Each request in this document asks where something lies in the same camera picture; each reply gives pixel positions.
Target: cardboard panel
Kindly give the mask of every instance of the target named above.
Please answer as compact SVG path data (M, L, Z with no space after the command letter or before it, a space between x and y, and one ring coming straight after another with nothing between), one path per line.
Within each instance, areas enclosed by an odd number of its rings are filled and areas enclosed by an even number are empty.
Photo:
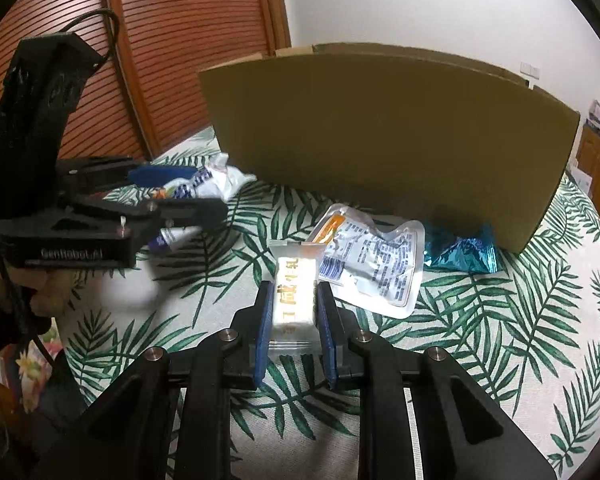
M232 164L458 235L489 222L500 247L520 252L558 186L579 115L485 63L376 47L315 46L201 72Z

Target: blue foil package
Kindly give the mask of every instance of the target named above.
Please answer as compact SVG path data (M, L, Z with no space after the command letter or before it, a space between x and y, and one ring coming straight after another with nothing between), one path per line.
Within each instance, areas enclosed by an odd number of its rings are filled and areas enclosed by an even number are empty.
M491 227L475 238L461 238L431 225L425 227L424 264L432 269L464 270L471 274L498 272L498 253Z

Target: leaf print tablecloth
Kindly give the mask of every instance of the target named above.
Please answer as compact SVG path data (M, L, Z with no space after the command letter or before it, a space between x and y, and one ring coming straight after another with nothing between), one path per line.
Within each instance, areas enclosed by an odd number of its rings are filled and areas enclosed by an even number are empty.
M209 128L156 164L202 166L217 152ZM133 203L147 191L110 198ZM94 401L149 346L188 348L228 326L274 272L267 240L304 240L330 204L254 182L229 204L226 227L167 256L142 252L136 269L84 272L58 320L84 397ZM504 270L489 276L425 272L405 320L344 307L396 346L446 348L568 478L600 437L600 218L565 176L525 251L500 257ZM359 398L324 385L316 358L282 356L259 391L232 393L233 473L356 478Z

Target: snack package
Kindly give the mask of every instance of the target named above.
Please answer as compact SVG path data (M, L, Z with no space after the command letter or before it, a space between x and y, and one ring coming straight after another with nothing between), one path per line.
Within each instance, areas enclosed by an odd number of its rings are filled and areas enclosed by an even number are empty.
M472 274L498 272L498 255L485 226L475 238L461 238L427 225L424 263L433 269L464 270Z
M315 325L315 287L323 244L270 240L276 259L269 351L301 354L320 351Z
M229 202L242 186L256 180L252 174L244 174L238 168L228 166L229 155L218 153L209 160L200 171L193 174L190 180L176 178L164 187L154 191L152 196L161 198L221 198ZM148 243L152 253L161 254L175 251L182 247L202 229L198 226L165 228Z
M318 278L336 298L403 319L415 309L424 262L424 227L415 220L380 232L366 213L333 204L309 234L326 244Z

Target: wrapped white snack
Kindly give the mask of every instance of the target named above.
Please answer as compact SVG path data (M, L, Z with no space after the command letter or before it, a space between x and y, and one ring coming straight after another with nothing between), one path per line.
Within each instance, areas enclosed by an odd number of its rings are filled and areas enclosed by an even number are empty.
M276 258L269 349L272 352L319 351L315 325L315 285L323 244L270 240Z
M366 213L334 204L308 240L327 245L318 278L336 298L397 319L414 311L424 264L420 222L383 233Z
M248 182L256 180L253 174L244 174L238 168L228 166L229 155L218 153L208 164L196 172L191 180L176 178L164 185L169 198L221 198L229 202ZM153 253L173 252L199 234L198 226L165 228L149 242Z

